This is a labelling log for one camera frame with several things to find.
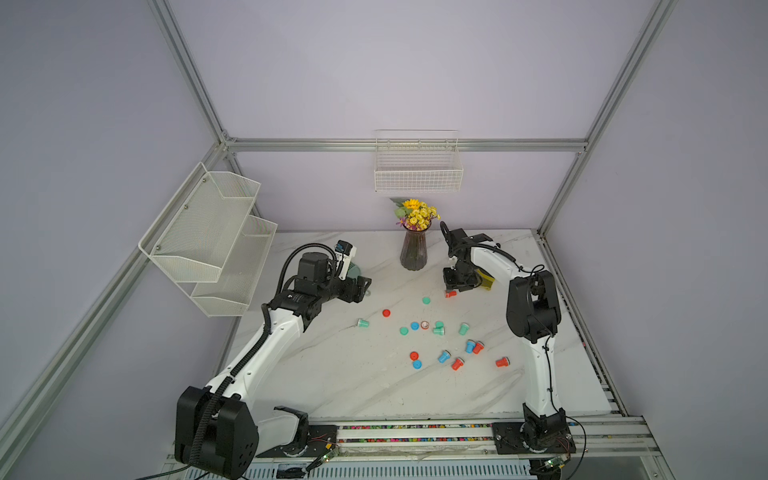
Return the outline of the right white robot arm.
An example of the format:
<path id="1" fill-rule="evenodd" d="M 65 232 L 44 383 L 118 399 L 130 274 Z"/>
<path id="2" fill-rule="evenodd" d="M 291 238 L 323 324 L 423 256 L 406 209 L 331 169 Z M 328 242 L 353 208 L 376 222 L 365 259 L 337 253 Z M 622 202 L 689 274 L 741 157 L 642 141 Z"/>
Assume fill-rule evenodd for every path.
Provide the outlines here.
<path id="1" fill-rule="evenodd" d="M 526 449 L 543 453 L 569 434 L 567 413 L 556 401 L 554 347 L 562 312 L 554 276 L 543 267 L 525 269 L 486 234 L 451 230 L 445 222 L 440 231 L 455 260 L 443 269 L 447 289 L 464 292 L 507 283 L 506 324 L 522 343 L 528 381 L 520 436 Z"/>

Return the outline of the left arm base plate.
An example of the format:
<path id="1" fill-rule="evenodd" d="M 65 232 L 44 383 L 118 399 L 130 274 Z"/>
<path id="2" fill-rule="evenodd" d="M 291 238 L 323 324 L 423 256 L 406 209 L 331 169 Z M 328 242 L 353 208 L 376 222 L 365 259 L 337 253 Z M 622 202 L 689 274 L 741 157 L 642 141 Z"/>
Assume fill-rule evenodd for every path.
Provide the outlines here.
<path id="1" fill-rule="evenodd" d="M 291 442 L 257 454 L 257 458 L 315 458 L 337 444 L 338 427 L 331 424 L 308 424 L 300 427 Z"/>

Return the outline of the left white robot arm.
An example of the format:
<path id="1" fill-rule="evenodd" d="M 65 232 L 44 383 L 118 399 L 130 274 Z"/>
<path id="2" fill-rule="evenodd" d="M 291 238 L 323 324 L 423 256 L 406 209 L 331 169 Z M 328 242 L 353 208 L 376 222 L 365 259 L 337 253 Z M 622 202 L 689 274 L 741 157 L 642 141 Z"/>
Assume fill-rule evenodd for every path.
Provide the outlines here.
<path id="1" fill-rule="evenodd" d="M 290 254 L 299 261 L 297 271 L 289 275 L 286 267 L 281 269 L 273 298 L 260 307 L 260 330 L 204 387 L 190 386 L 181 394 L 175 421 L 177 462 L 239 479 L 258 455 L 278 450 L 299 456 L 307 450 L 307 413 L 286 406 L 258 409 L 258 390 L 325 303 L 364 299 L 372 281 L 349 275 L 355 254 L 355 246 L 344 240 L 333 247 L 307 243 Z"/>

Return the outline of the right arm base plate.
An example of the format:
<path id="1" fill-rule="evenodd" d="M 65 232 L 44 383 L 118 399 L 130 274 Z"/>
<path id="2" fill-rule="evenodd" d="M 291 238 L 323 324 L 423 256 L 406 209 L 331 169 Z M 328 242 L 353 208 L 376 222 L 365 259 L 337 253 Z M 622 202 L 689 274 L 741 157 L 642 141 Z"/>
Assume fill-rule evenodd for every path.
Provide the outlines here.
<path id="1" fill-rule="evenodd" d="M 494 422 L 492 439 L 500 455 L 575 454 L 576 446 L 566 422 Z"/>

